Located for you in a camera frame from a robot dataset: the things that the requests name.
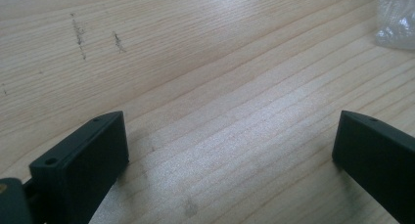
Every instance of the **hole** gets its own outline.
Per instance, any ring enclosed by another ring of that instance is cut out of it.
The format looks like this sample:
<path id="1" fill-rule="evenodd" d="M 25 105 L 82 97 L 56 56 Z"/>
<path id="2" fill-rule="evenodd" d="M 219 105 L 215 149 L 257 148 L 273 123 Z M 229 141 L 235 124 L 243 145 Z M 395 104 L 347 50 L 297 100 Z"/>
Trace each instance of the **hole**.
<path id="1" fill-rule="evenodd" d="M 7 185 L 0 183 L 0 194 L 4 193 L 7 190 Z"/>
<path id="2" fill-rule="evenodd" d="M 54 163 L 56 163 L 56 162 L 58 162 L 58 159 L 57 159 L 57 158 L 48 158 L 48 159 L 45 161 L 45 164 L 46 164 L 46 165 L 52 165 L 52 164 L 54 164 Z"/>

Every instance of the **light wood surface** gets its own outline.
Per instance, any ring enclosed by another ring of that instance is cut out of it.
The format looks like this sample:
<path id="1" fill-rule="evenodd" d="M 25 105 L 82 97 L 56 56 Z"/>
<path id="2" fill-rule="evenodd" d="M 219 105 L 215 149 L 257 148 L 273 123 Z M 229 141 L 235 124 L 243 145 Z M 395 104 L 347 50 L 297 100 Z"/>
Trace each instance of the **light wood surface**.
<path id="1" fill-rule="evenodd" d="M 415 135 L 375 32 L 376 0 L 0 0 L 0 176 L 124 111 L 91 223 L 395 223 L 331 160 L 341 110 Z"/>

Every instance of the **dark green plastic part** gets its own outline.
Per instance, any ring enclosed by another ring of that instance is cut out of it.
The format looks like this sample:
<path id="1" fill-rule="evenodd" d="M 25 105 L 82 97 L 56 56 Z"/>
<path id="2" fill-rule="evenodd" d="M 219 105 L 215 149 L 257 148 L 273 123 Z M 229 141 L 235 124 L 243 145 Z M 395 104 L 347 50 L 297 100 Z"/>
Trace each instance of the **dark green plastic part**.
<path id="1" fill-rule="evenodd" d="M 98 116 L 30 164 L 24 199 L 18 193 L 22 184 L 13 186 L 17 201 L 28 206 L 31 222 L 0 223 L 86 224 L 127 164 L 122 112 Z"/>
<path id="2" fill-rule="evenodd" d="M 415 223 L 415 139 L 381 120 L 343 111 L 333 160 L 398 222 Z"/>
<path id="3" fill-rule="evenodd" d="M 23 185 L 19 179 L 0 179 L 0 223 L 33 224 Z"/>

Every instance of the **dark mark on wood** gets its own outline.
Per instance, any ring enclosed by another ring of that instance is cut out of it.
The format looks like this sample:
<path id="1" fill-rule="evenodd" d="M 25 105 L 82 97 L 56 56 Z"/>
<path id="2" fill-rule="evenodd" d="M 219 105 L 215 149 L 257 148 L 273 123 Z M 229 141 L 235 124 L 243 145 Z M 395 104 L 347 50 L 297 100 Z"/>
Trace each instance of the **dark mark on wood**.
<path id="1" fill-rule="evenodd" d="M 85 33 L 85 30 L 81 28 L 79 24 L 76 22 L 74 18 L 75 13 L 70 13 L 70 15 L 72 16 L 72 26 L 76 34 L 77 44 L 79 46 L 80 53 L 82 55 L 83 60 L 86 60 L 86 55 L 85 55 L 85 52 L 83 51 L 83 45 L 85 43 L 83 40 L 83 34 Z"/>
<path id="2" fill-rule="evenodd" d="M 3 86 L 3 92 L 4 92 L 4 94 L 7 96 L 7 91 L 6 91 L 6 89 L 4 88 L 5 84 L 4 84 L 4 83 L 2 83 L 1 85 Z"/>
<path id="3" fill-rule="evenodd" d="M 104 7 L 105 14 L 108 14 L 107 6 L 105 5 L 105 3 L 103 4 L 103 7 Z"/>
<path id="4" fill-rule="evenodd" d="M 196 215 L 196 213 L 198 213 L 198 209 L 199 209 L 198 205 L 196 203 L 194 203 L 191 198 L 189 198 L 186 202 L 186 205 L 185 205 L 184 214 L 187 217 L 192 217 L 192 216 Z"/>
<path id="5" fill-rule="evenodd" d="M 120 54 L 121 54 L 121 52 L 125 53 L 126 51 L 122 47 L 121 40 L 118 38 L 118 35 L 114 31 L 113 31 L 113 36 L 115 38 L 115 45 L 116 45 L 116 47 L 118 47 L 119 53 Z"/>

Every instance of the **clear plastic wrap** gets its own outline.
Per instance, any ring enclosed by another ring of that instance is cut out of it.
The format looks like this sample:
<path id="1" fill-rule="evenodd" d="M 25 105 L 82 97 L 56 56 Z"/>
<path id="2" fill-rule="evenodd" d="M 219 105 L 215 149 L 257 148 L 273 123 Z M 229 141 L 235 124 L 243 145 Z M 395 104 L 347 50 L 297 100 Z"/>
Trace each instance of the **clear plastic wrap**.
<path id="1" fill-rule="evenodd" d="M 415 50 L 415 0 L 378 0 L 378 33 L 381 46 Z"/>

